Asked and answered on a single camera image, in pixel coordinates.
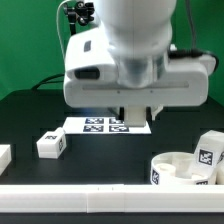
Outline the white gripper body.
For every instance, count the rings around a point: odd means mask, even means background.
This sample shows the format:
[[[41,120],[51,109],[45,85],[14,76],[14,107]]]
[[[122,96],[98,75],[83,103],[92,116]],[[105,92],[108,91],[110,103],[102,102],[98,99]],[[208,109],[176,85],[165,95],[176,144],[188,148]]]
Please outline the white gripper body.
[[[171,60],[163,55],[131,60],[114,58],[115,82],[64,77],[66,103],[74,108],[127,106],[198,106],[206,101],[210,71],[201,57]]]

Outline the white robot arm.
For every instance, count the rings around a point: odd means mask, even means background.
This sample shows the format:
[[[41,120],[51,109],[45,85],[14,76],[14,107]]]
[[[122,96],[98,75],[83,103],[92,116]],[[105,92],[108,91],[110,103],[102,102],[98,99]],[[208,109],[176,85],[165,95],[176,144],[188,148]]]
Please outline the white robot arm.
[[[128,126],[143,126],[148,108],[204,103],[209,66],[198,59],[168,58],[176,2],[93,0],[98,26],[68,42],[66,103],[122,108]]]

